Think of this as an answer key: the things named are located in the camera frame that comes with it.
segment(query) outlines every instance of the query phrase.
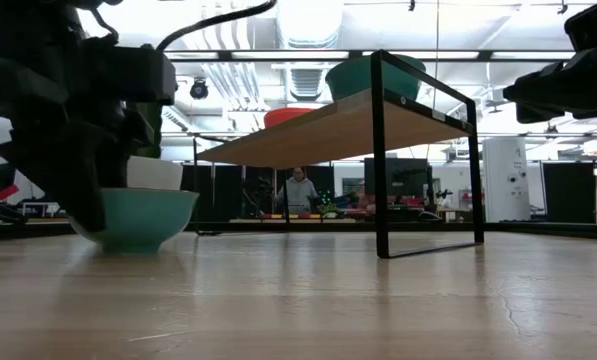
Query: white bowl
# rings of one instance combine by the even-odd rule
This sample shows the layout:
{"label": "white bowl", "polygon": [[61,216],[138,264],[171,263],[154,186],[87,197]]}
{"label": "white bowl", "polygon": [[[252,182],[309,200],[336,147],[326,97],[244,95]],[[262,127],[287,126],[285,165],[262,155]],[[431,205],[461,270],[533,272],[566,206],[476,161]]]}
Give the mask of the white bowl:
{"label": "white bowl", "polygon": [[182,165],[171,161],[132,156],[127,163],[127,187],[180,190]]}

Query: ceiling light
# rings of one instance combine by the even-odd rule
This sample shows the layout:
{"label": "ceiling light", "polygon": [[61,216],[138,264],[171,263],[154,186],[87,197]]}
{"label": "ceiling light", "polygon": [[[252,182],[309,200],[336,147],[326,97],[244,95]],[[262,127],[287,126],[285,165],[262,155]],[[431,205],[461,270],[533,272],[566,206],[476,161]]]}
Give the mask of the ceiling light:
{"label": "ceiling light", "polygon": [[205,52],[205,51],[198,51],[198,52],[191,52],[191,51],[184,51],[184,52],[166,52],[165,55],[170,60],[215,60],[218,59],[217,52]]}
{"label": "ceiling light", "polygon": [[287,107],[290,108],[307,108],[307,109],[320,109],[321,107],[327,106],[328,104],[319,102],[295,102],[288,103]]}
{"label": "ceiling light", "polygon": [[[364,51],[362,54],[371,55],[373,51]],[[411,56],[419,60],[434,60],[436,59],[435,51],[389,51],[392,55]],[[478,57],[477,51],[438,51],[438,59],[443,60],[461,60],[461,59],[475,59]]]}
{"label": "ceiling light", "polygon": [[271,64],[272,70],[331,70],[336,65],[340,64],[337,61],[327,63],[281,63]]}
{"label": "ceiling light", "polygon": [[318,50],[296,50],[296,51],[235,51],[232,53],[234,59],[346,59],[349,57],[347,51],[318,51]]}
{"label": "ceiling light", "polygon": [[515,51],[496,51],[491,56],[492,59],[505,60],[570,60],[576,53],[573,51],[536,51],[536,52],[515,52]]}
{"label": "ceiling light", "polygon": [[160,136],[162,136],[162,137],[186,137],[188,135],[187,135],[187,133],[183,133],[183,132],[167,132],[167,133],[161,133]]}
{"label": "ceiling light", "polygon": [[206,137],[243,137],[251,134],[251,132],[240,131],[240,132],[211,132],[211,131],[200,131],[195,133],[190,133],[191,136],[198,135],[198,136],[206,136]]}

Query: black curtain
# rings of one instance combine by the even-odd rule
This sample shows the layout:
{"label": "black curtain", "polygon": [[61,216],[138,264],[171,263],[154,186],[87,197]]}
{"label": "black curtain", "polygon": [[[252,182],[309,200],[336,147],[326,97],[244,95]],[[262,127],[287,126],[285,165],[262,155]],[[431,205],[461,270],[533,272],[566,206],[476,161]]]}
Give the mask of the black curtain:
{"label": "black curtain", "polygon": [[543,164],[547,219],[593,224],[596,180],[593,164]]}

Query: person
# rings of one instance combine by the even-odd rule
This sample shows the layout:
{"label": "person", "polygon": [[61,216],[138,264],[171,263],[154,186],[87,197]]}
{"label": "person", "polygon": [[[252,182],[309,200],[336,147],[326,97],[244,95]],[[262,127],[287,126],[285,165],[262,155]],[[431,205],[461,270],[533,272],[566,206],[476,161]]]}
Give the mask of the person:
{"label": "person", "polygon": [[[290,214],[310,214],[311,200],[318,198],[314,183],[307,179],[302,168],[294,168],[293,176],[285,183],[287,186],[287,197],[289,198]],[[274,198],[277,203],[284,201],[284,187]]]}

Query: black partition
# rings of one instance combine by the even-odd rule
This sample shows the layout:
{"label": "black partition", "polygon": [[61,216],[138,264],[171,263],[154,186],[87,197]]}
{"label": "black partition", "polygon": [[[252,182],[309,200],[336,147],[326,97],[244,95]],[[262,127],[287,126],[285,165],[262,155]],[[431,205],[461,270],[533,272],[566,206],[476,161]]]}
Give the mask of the black partition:
{"label": "black partition", "polygon": [[249,199],[243,199],[245,203],[241,211],[242,218],[254,217],[256,211],[263,214],[273,213],[273,196],[275,195],[273,184],[273,169],[245,167],[245,189]]}
{"label": "black partition", "polygon": [[216,166],[214,178],[213,220],[237,219],[242,207],[242,166]]}
{"label": "black partition", "polygon": [[549,222],[595,222],[596,180],[593,164],[543,164],[543,174]]}
{"label": "black partition", "polygon": [[[426,159],[385,159],[388,196],[414,196],[424,198],[427,184]],[[375,194],[374,159],[365,159],[365,193]]]}
{"label": "black partition", "polygon": [[335,196],[333,166],[307,166],[305,171],[307,178],[314,183],[314,188],[319,194],[329,192],[332,197]]}
{"label": "black partition", "polygon": [[196,188],[200,189],[200,197],[196,202],[193,216],[198,216],[198,221],[213,221],[211,166],[198,166],[197,168],[191,165],[183,166],[180,189],[195,191]]}

